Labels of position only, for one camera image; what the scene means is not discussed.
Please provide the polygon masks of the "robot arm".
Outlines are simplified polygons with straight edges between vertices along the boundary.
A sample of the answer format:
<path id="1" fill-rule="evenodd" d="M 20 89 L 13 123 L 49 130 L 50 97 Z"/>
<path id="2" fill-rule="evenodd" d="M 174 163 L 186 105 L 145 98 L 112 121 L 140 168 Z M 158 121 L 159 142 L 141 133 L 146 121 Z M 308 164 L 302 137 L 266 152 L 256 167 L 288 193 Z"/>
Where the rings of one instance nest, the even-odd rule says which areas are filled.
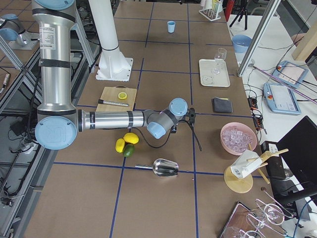
<path id="1" fill-rule="evenodd" d="M 95 110 L 106 86 L 137 89 L 133 108 L 161 111 L 174 98 L 192 102 L 190 23 L 199 6 L 122 1 L 114 15 L 120 49 L 134 59 L 127 82 L 87 80 L 78 105 Z"/>
<path id="2" fill-rule="evenodd" d="M 103 50 L 119 47 L 112 8 L 109 0 L 89 0 L 97 34 Z"/>

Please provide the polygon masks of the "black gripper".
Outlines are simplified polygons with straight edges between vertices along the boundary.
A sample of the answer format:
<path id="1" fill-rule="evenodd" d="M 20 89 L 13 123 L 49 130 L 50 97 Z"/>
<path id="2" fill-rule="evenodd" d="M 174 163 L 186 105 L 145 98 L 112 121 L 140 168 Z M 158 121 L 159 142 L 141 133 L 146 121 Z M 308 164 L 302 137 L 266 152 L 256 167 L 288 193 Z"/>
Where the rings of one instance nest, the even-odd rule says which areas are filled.
<path id="1" fill-rule="evenodd" d="M 180 122 L 185 122 L 189 126 L 190 130 L 194 133 L 195 117 L 196 117 L 196 113 L 195 113 L 194 108 L 188 109 L 187 113 L 183 116 L 176 116 L 175 114 L 173 114 L 171 112 L 173 126 L 171 127 L 170 132 L 176 133 L 177 132 L 177 125 Z"/>

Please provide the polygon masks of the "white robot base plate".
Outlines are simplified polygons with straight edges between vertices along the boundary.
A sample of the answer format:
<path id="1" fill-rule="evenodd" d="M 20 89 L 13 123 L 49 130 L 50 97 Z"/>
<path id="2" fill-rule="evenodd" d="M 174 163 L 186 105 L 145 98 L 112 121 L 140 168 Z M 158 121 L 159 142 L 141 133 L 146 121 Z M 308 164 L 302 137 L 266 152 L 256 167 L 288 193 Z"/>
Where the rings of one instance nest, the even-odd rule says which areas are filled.
<path id="1" fill-rule="evenodd" d="M 133 58 L 126 58 L 119 48 L 102 50 L 96 80 L 129 81 Z"/>

